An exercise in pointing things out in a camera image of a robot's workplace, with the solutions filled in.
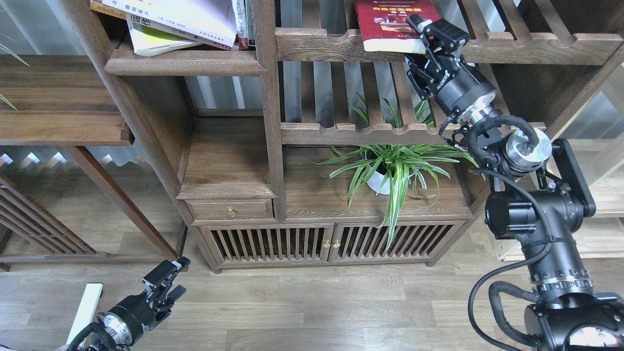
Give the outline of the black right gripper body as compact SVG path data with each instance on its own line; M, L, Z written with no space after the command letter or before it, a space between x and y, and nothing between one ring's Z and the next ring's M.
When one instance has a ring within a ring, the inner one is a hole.
M421 100L434 97L446 116L495 117L495 87L477 67L450 54L406 54L408 78Z

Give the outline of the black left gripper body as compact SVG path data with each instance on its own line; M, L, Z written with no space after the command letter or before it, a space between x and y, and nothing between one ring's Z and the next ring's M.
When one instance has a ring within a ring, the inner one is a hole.
M171 314L171 309L186 289L147 290L126 297L108 311L108 333L116 342L137 342Z

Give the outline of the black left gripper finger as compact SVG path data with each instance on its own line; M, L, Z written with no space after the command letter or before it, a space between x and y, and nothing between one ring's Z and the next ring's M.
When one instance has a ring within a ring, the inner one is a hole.
M142 280L146 287L147 295L166 294L179 271L186 269L190 262L191 260L186 257L179 258L179 260L173 262L168 260L162 261Z

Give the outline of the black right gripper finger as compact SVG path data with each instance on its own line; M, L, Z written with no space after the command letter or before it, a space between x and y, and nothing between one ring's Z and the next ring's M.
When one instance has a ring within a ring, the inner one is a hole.
M470 35L466 31L445 19L432 21L421 18L419 14L408 16L407 23L419 34L427 54L448 54L455 60L465 60L462 51L470 40Z

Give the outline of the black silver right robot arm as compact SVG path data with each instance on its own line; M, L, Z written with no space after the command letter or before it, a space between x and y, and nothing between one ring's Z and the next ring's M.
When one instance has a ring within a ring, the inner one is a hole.
M621 351L623 299L596 292L572 234L596 205L569 142L551 141L526 120L492 106L495 88L462 49L470 36L450 22L418 14L407 23L419 34L426 56L408 54L408 77L420 98L434 97L447 123L461 125L466 149L487 174L491 192L485 223L497 239L521 243L524 261L491 271L474 285L468 317L485 341L504 344L484 333L474 318L474 299L493 276L527 266L532 291L505 281L490 284L488 298L498 327L515 342L538 351Z

